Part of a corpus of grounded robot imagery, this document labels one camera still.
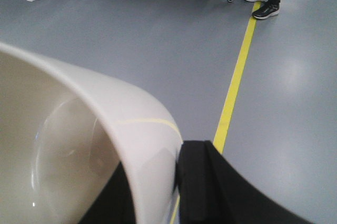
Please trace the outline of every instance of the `floor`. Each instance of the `floor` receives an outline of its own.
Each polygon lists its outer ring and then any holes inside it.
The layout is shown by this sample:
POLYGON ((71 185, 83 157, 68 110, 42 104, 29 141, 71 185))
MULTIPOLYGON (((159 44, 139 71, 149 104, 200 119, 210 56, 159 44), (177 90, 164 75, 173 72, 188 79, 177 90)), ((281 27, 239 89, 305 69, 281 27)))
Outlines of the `floor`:
MULTIPOLYGON (((0 0, 0 40, 139 86, 184 140, 213 140, 252 7, 0 0)), ((337 220, 336 15, 334 0, 282 0, 257 22, 224 148, 249 182, 319 224, 337 220)))

